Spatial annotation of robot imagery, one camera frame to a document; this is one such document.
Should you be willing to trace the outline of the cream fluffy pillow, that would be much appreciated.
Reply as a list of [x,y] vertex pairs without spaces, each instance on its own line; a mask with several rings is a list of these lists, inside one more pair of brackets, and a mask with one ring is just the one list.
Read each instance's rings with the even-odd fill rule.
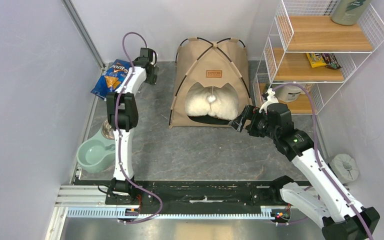
[[239,98],[229,83],[222,87],[204,87],[197,82],[186,94],[185,112],[190,117],[233,120],[239,114]]

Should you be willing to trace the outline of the steel pet bowl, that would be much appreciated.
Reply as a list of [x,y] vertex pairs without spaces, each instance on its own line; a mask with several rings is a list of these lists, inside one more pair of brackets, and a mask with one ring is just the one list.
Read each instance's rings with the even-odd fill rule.
[[108,120],[105,120],[102,123],[102,125],[100,127],[100,132],[101,132],[102,136],[106,139],[109,139],[109,140],[115,139],[114,131],[112,129],[112,126],[109,124]]

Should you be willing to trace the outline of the mint green double pet bowl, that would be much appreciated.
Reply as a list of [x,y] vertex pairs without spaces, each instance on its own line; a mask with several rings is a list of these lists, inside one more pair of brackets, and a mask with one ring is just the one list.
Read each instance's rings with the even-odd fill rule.
[[115,162],[115,148],[115,140],[105,137],[99,130],[77,149],[76,161],[84,171],[99,173]]

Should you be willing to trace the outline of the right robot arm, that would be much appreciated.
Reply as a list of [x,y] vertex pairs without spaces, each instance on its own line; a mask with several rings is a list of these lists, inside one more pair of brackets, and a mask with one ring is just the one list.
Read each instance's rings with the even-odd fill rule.
[[273,103],[266,109],[247,105],[229,125],[246,130],[252,137],[268,137],[309,181],[319,195],[314,197],[288,176],[273,180],[269,200],[298,208],[319,226],[326,240],[371,240],[380,220],[374,207],[364,207],[338,180],[317,150],[315,139],[294,126],[286,104]]

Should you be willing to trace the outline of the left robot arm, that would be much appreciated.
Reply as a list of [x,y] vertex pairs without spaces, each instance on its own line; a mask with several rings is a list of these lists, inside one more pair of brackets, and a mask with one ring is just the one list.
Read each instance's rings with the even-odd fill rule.
[[135,95],[143,83],[154,84],[157,79],[157,53],[142,47],[139,56],[127,69],[121,85],[106,97],[107,120],[115,141],[115,168],[107,197],[124,204],[132,204],[137,199],[134,171],[132,167],[132,145],[135,128],[139,122],[139,112]]

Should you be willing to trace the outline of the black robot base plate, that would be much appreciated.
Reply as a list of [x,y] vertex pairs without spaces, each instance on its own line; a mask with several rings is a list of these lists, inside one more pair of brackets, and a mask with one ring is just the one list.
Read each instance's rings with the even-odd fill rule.
[[287,206],[268,180],[137,180],[134,185],[135,201],[111,200],[107,190],[105,204],[162,215],[256,214],[261,206]]

